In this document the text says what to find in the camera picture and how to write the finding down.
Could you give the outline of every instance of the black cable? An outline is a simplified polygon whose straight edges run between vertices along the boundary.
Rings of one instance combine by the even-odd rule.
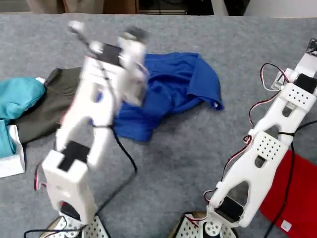
[[[158,3],[158,13],[159,13],[159,15],[161,15],[161,13],[162,13],[162,10],[161,10],[161,7],[160,7],[160,2],[159,2],[160,0],[157,0],[157,3]]]
[[[299,126],[297,128],[297,130],[293,133],[288,133],[288,132],[279,132],[278,134],[283,134],[283,135],[290,135],[290,136],[295,136],[295,133],[303,128],[305,128],[306,126],[309,126],[309,125],[312,125],[312,124],[315,124],[317,123],[317,120],[313,120],[313,121],[310,121],[308,123],[305,123],[301,126]],[[280,216],[282,215],[286,205],[287,205],[287,200],[288,200],[288,194],[289,194],[289,189],[290,189],[290,185],[291,185],[291,182],[292,182],[292,178],[293,178],[293,172],[294,172],[294,166],[295,166],[295,149],[294,149],[294,144],[293,142],[291,143],[291,149],[292,149],[292,162],[291,162],[291,169],[290,169],[290,174],[289,174],[289,179],[288,179],[288,183],[287,183],[287,187],[286,187],[286,191],[285,191],[285,197],[284,197],[284,202],[283,202],[283,205],[281,207],[281,209],[279,210],[278,214],[276,215],[276,217],[274,218],[274,220],[271,222],[270,226],[268,227],[265,235],[264,235],[264,238],[267,238],[268,235],[270,234],[271,230],[273,229],[275,223],[278,221],[278,219],[280,218]]]
[[[268,235],[270,234],[271,230],[273,229],[275,223],[277,222],[277,220],[280,218],[280,216],[282,215],[286,205],[287,205],[287,200],[288,200],[288,193],[289,193],[289,188],[291,186],[292,183],[292,178],[293,178],[293,172],[294,172],[294,166],[295,166],[295,150],[294,150],[294,144],[293,142],[291,143],[291,149],[292,149],[292,162],[291,162],[291,169],[289,172],[289,179],[288,179],[288,183],[287,183],[287,187],[286,187],[286,191],[285,191],[285,197],[284,197],[284,202],[283,205],[281,207],[281,209],[279,210],[278,214],[276,215],[276,217],[274,218],[274,220],[271,222],[270,226],[268,227],[264,238],[267,238]]]
[[[167,3],[167,4],[170,4],[170,5],[175,5],[175,6],[182,6],[184,5],[184,2],[183,1],[179,1],[179,2],[171,2],[171,1],[168,1],[168,0],[162,0],[163,2]]]
[[[131,155],[127,152],[127,150],[124,148],[124,146],[122,145],[121,141],[119,140],[119,137],[117,135],[117,133],[115,132],[114,128],[111,129],[113,136],[117,142],[117,144],[119,145],[119,147],[121,148],[121,150],[125,153],[125,155],[129,158],[133,168],[134,168],[134,173],[137,174],[138,173],[138,167],[136,166],[133,158],[131,157]]]
[[[115,100],[115,94],[114,94],[114,91],[113,91],[113,87],[112,85],[110,84],[109,82],[109,78],[107,77],[106,75],[106,70],[104,68],[104,66],[102,65],[102,63],[100,62],[100,58],[99,58],[99,55],[96,54],[94,51],[92,51],[90,48],[89,48],[89,43],[88,41],[86,40],[85,36],[83,34],[81,34],[80,32],[77,32],[77,31],[74,31],[72,28],[71,28],[71,31],[76,33],[77,34],[77,37],[78,39],[84,43],[84,45],[88,48],[88,50],[94,54],[94,56],[96,57],[96,61],[99,63],[99,66],[100,66],[100,70],[102,71],[103,75],[104,75],[104,80],[108,83],[108,88],[109,88],[109,91],[110,91],[110,94],[112,95],[113,97],[113,110],[115,111],[116,109],[116,100]],[[105,201],[101,204],[101,206],[98,208],[98,210],[96,211],[95,215],[99,214],[99,212],[107,205],[109,204],[109,202],[120,192],[122,191],[123,188],[125,188],[129,183],[131,183],[131,181],[133,180],[133,178],[135,177],[135,175],[138,173],[138,167],[136,166],[132,156],[128,153],[128,151],[124,148],[124,146],[122,145],[122,143],[120,142],[119,140],[119,137],[117,135],[117,133],[115,132],[114,128],[113,128],[113,125],[108,125],[108,126],[94,126],[94,127],[109,127],[111,130],[112,130],[112,133],[113,133],[113,136],[117,142],[117,144],[119,145],[120,149],[124,152],[124,154],[129,158],[132,166],[133,166],[133,169],[134,169],[134,173],[118,188],[116,189],[116,191],[114,191],[112,193],[112,195]],[[84,225],[83,227],[79,228],[79,229],[67,229],[67,230],[55,230],[55,229],[32,229],[32,230],[28,230],[26,232],[24,232],[23,234],[23,237],[26,238],[26,235],[28,233],[34,233],[34,232],[55,232],[54,234],[52,235],[55,235],[59,232],[81,232],[83,229],[85,229],[87,227],[87,225]]]

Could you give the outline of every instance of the dark green cloth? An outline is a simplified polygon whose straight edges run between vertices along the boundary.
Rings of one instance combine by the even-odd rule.
[[[21,143],[50,134],[59,128],[59,120],[66,113],[75,96],[81,68],[56,69],[45,82],[44,96],[11,124],[18,127]]]

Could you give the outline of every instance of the teal cloth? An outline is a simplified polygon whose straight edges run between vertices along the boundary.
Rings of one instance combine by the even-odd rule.
[[[4,120],[0,120],[0,158],[15,154],[16,145],[11,140]]]
[[[17,77],[0,82],[0,158],[16,152],[16,145],[7,130],[10,120],[19,118],[44,93],[44,85],[32,77]]]

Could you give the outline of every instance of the clothing pile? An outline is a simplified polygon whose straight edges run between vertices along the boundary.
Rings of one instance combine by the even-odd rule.
[[[168,115],[201,102],[223,109],[218,77],[199,54],[148,54],[145,67],[150,76],[143,104],[134,107],[123,103],[114,119],[119,136],[149,141],[153,130]],[[59,128],[75,96],[80,71],[80,67],[57,68],[46,80],[12,78],[0,82],[0,161],[19,155],[21,151],[16,148],[20,142],[27,143]],[[9,133],[10,126],[17,127],[16,138]]]

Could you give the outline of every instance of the white label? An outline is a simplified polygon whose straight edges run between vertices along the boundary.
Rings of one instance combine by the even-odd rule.
[[[282,229],[289,232],[289,230],[292,227],[292,224],[290,224],[288,221],[283,220],[282,225],[281,225]]]

